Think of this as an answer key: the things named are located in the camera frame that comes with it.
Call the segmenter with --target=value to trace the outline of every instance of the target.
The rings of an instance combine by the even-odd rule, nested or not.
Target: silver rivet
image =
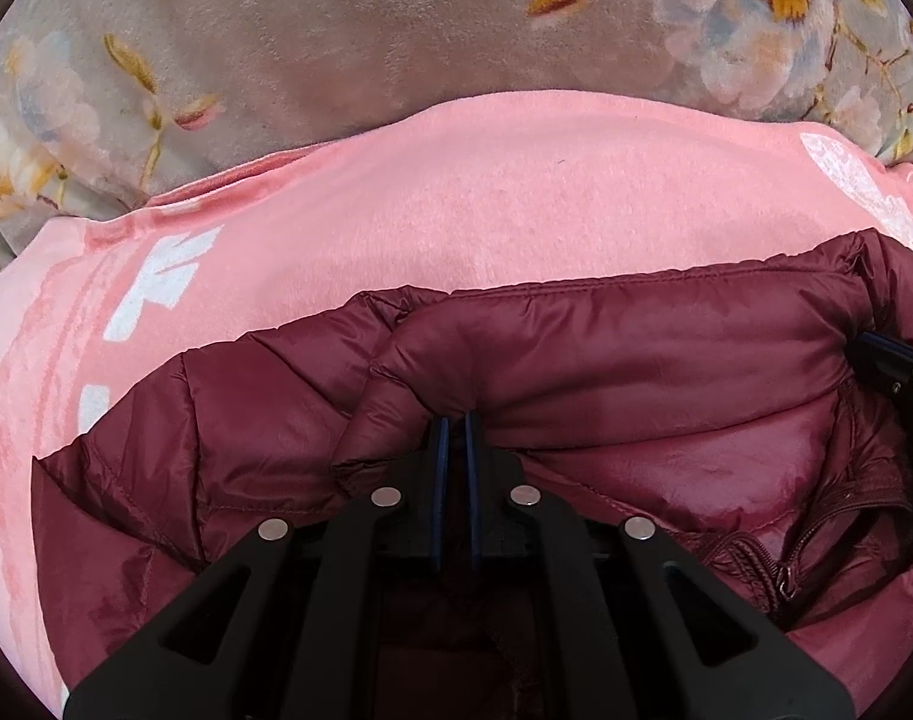
[[[653,538],[653,534],[656,533],[656,525],[647,517],[631,517],[623,524],[623,530],[636,541],[646,541],[647,538]]]
[[[540,490],[532,485],[517,485],[510,491],[510,499],[518,506],[534,506],[540,502]]]
[[[373,501],[374,506],[379,506],[381,509],[388,509],[391,506],[396,506],[403,499],[403,494],[400,493],[400,490],[397,488],[377,488],[373,490],[372,495],[370,495],[370,500]]]
[[[289,530],[290,526],[284,520],[274,518],[263,520],[257,528],[257,533],[264,541],[279,541]]]

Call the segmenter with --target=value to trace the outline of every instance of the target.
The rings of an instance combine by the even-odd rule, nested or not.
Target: triangular cutout
[[[163,646],[198,664],[211,664],[249,578],[247,567],[230,574],[173,627],[164,637]]]
[[[756,646],[756,637],[719,608],[679,568],[666,570],[666,584],[703,665],[713,668],[725,664]]]

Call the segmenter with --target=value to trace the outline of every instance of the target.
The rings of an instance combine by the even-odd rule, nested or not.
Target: pink blanket
[[[885,170],[818,124],[578,92],[447,103],[108,223],[52,220],[0,277],[0,644],[59,713],[29,462],[180,350],[358,290],[684,269],[798,253],[871,226],[913,248],[913,167]],[[913,594],[913,568],[887,592]],[[854,635],[878,600],[850,611]],[[871,685],[861,707],[909,654],[913,619],[888,636],[880,673],[861,679]],[[826,664],[837,674],[850,646]]]

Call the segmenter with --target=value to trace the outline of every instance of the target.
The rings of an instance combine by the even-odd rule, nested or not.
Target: zipper
[[[890,498],[869,498],[861,499],[851,503],[829,509],[828,512],[821,514],[815,519],[800,538],[796,539],[794,547],[788,552],[785,560],[775,560],[767,547],[762,545],[762,541],[752,533],[730,533],[714,543],[710,550],[705,553],[701,561],[707,565],[714,557],[717,557],[723,550],[736,547],[743,554],[743,557],[756,568],[758,574],[756,579],[764,583],[767,597],[770,601],[770,614],[776,613],[777,610],[789,603],[796,594],[799,593],[798,576],[796,575],[796,562],[800,554],[806,548],[810,540],[816,535],[820,528],[834,517],[841,514],[856,512],[860,509],[901,509],[909,512],[911,508],[905,500]]]

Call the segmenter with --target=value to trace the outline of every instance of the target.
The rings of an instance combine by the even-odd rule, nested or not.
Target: metal pin
[[[540,490],[532,485],[517,485],[510,491],[510,499],[518,506],[534,506],[540,502]]]
[[[372,495],[370,495],[370,500],[373,501],[374,506],[379,506],[381,509],[388,509],[391,506],[396,506],[403,499],[403,494],[397,488],[377,488],[373,490]]]
[[[656,533],[656,525],[647,517],[631,517],[626,520],[626,523],[623,523],[623,530],[636,541],[646,541],[647,538],[653,538],[653,534]]]
[[[260,538],[263,538],[264,541],[280,541],[283,538],[287,531],[290,530],[290,526],[287,525],[287,522],[282,519],[265,519],[260,523],[260,527],[257,528],[257,533],[260,534]]]

